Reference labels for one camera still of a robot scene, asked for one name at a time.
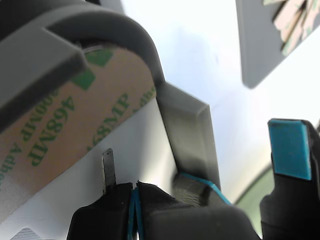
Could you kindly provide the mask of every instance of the gray plastic housing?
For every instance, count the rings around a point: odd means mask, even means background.
[[[0,133],[86,69],[82,49],[74,43],[92,39],[126,48],[144,60],[179,171],[220,188],[209,106],[165,82],[155,45],[140,25],[94,4],[48,11],[0,42]]]
[[[236,0],[242,81],[248,88],[256,87],[286,57],[280,32],[273,20],[283,2],[263,5],[263,0]],[[313,29],[320,24],[315,19]]]

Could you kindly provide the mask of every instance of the blue edge strip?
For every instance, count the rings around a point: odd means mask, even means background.
[[[127,240],[132,240],[133,228],[134,228],[134,217],[136,213],[136,221],[138,225],[139,239],[144,240],[144,226],[142,221],[142,212],[140,206],[140,196],[139,188],[136,187],[131,191],[130,205],[129,205],[129,216],[128,216],[128,231],[127,231]]]
[[[144,240],[144,226],[142,223],[142,212],[141,212],[141,205],[140,205],[139,188],[136,187],[133,191],[135,194],[135,211],[136,211],[136,221],[138,225],[139,239]]]
[[[187,177],[187,178],[190,178],[190,179],[193,179],[193,180],[196,180],[200,183],[203,183],[203,184],[206,184],[208,185],[213,191],[215,191],[216,194],[218,194],[218,196],[228,205],[232,205],[231,202],[229,202],[229,200],[222,194],[222,192],[220,191],[220,189],[215,185],[213,184],[211,181],[208,181],[208,180],[204,180],[202,178],[199,178],[199,177],[196,177],[196,176],[192,176],[190,174],[187,174],[187,173],[184,173],[182,172],[181,175]]]
[[[130,197],[127,240],[132,240],[132,235],[134,230],[135,202],[136,202],[134,191],[135,190],[131,191],[131,197]]]

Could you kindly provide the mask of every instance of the white surface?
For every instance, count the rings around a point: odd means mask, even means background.
[[[65,240],[74,212],[102,196],[101,158],[107,148],[113,149],[117,183],[140,180],[170,193],[176,164],[153,99],[9,216],[0,225],[0,240],[25,227],[43,239]]]
[[[271,162],[269,119],[317,123],[320,29],[249,90],[241,80],[235,0],[122,2],[153,39],[166,81],[210,104],[221,188],[230,201]]]

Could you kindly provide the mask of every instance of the blue plastic tab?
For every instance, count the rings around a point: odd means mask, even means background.
[[[300,120],[269,121],[274,172],[311,180],[307,127]]]

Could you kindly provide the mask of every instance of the bright background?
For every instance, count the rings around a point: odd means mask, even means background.
[[[235,0],[122,3],[153,39],[166,81],[210,104],[222,192],[232,202],[270,164],[269,119],[318,123],[320,30],[252,90],[241,79]]]

